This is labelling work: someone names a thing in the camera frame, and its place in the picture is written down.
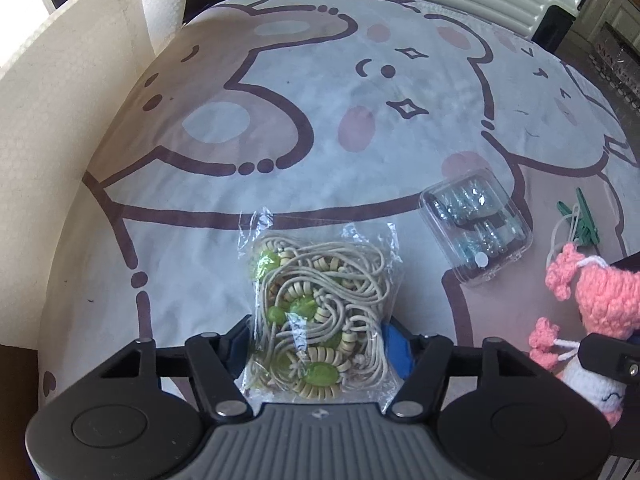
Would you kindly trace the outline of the clear plastic nail box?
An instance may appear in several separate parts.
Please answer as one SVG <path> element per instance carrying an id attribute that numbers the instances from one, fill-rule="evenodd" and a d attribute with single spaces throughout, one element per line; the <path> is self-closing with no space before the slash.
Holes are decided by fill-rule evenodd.
<path id="1" fill-rule="evenodd" d="M 419 195 L 419 206 L 463 284 L 490 281 L 533 243 L 532 230 L 520 210 L 487 168 L 426 188 Z"/>

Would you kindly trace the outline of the bag of beaded cords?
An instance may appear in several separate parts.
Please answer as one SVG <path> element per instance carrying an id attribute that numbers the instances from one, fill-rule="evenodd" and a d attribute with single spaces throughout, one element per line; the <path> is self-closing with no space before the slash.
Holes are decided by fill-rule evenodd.
<path id="1" fill-rule="evenodd" d="M 399 388 L 384 328 L 402 280 L 396 226 L 322 221 L 287 231 L 268 209 L 239 236 L 250 270 L 253 335 L 242 389 L 274 403 L 374 402 Z"/>

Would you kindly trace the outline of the cream kitchen cabinets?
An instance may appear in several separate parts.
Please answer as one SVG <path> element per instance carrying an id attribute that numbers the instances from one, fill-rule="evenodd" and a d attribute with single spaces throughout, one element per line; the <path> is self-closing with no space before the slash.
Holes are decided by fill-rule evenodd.
<path id="1" fill-rule="evenodd" d="M 567 38 L 588 51 L 605 24 L 639 49 L 639 8 L 631 0 L 586 0 Z"/>

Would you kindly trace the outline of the white foam sheet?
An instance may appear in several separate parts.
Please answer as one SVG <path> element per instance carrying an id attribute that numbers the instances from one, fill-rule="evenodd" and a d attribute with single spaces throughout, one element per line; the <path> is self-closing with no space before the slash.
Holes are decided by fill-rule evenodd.
<path id="1" fill-rule="evenodd" d="M 35 348 L 81 176 L 186 0 L 70 0 L 1 70 L 1 341 Z"/>

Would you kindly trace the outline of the pack of water bottles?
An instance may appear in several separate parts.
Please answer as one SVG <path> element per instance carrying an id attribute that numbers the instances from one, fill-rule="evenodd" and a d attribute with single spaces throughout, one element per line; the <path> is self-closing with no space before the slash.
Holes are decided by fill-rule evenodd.
<path id="1" fill-rule="evenodd" d="M 604 23 L 593 44 L 591 61 L 598 73 L 639 111 L 639 52 L 619 32 Z"/>

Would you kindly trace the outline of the green clothespins with string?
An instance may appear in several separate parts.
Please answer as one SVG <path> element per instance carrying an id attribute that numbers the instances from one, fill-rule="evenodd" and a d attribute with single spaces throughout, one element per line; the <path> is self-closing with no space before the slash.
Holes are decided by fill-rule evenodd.
<path id="1" fill-rule="evenodd" d="M 600 234 L 594 221 L 591 209 L 581 188 L 576 188 L 576 203 L 569 207 L 559 200 L 556 209 L 561 219 L 555 223 L 550 236 L 550 248 L 546 258 L 546 266 L 559 255 L 562 248 L 570 243 L 576 248 L 588 249 L 593 255 L 600 257 Z M 563 224 L 567 225 L 566 238 L 558 240 L 559 230 Z"/>

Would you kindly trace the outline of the pink crochet doll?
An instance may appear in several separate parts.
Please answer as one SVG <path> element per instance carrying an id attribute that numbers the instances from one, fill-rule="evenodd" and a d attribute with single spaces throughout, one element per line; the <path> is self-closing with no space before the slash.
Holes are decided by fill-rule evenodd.
<path id="1" fill-rule="evenodd" d="M 557 300 L 574 299 L 588 335 L 628 340 L 639 330 L 639 274 L 582 254 L 567 243 L 548 262 L 544 284 Z M 529 359 L 555 374 L 597 408 L 611 426 L 623 415 L 626 385 L 587 370 L 580 343 L 560 337 L 560 326 L 538 318 L 529 334 Z"/>

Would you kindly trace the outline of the cartoon bear bed sheet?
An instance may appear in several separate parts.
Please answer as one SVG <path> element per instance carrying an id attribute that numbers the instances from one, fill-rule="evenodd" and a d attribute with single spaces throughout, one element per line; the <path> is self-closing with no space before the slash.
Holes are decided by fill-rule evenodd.
<path id="1" fill-rule="evenodd" d="M 419 207 L 424 188 L 489 168 L 533 232 L 521 260 L 462 286 Z M 253 307 L 242 229 L 334 237 L 392 224 L 410 330 L 525 347 L 576 309 L 544 287 L 558 203 L 583 192 L 615 262 L 639 248 L 639 165 L 612 106 L 513 32 L 420 0 L 228 0 L 134 84 L 67 216 L 40 328 L 51 401 L 138 338 L 222 333 Z"/>

